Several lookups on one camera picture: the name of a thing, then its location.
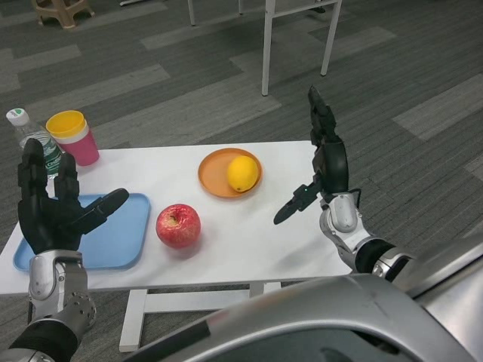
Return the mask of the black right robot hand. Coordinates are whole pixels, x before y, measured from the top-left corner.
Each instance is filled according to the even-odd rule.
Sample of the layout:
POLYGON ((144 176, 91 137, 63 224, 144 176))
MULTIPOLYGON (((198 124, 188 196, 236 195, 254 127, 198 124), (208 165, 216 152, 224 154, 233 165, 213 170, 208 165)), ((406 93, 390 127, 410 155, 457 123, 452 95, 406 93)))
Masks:
POLYGON ((273 220, 276 225, 295 212, 305 210, 319 195, 335 195, 349 190, 346 148, 336 133, 334 113, 315 86, 309 88, 308 100, 312 125, 310 140, 315 146, 312 160, 314 176, 309 185, 299 186, 293 198, 277 212, 273 220))

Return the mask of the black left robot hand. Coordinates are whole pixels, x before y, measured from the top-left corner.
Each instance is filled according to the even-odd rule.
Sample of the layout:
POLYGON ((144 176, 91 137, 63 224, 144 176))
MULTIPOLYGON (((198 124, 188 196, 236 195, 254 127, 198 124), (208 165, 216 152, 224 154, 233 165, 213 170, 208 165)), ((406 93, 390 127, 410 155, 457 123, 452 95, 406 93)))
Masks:
POLYGON ((17 208, 19 223, 35 254, 49 250, 77 251, 82 235, 104 224, 129 197, 129 192, 120 188, 87 207, 81 206, 76 162, 73 156, 64 153, 54 178, 55 197, 50 198, 46 191, 44 152, 36 139, 27 140, 17 173, 21 189, 17 208))

